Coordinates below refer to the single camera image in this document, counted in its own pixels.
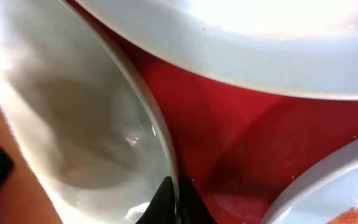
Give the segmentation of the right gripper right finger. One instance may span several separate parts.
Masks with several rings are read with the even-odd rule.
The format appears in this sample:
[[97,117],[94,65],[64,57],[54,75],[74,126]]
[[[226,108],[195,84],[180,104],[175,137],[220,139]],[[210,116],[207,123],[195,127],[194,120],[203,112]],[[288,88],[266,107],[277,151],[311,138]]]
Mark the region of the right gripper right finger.
[[189,178],[180,181],[180,205],[182,224],[217,224]]

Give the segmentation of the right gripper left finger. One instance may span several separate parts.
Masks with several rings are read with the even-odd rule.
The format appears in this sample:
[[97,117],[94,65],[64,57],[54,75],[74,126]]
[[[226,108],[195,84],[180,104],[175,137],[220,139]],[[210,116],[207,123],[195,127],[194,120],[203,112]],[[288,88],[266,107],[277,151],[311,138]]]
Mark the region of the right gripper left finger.
[[175,202],[172,178],[166,176],[136,224],[175,224]]

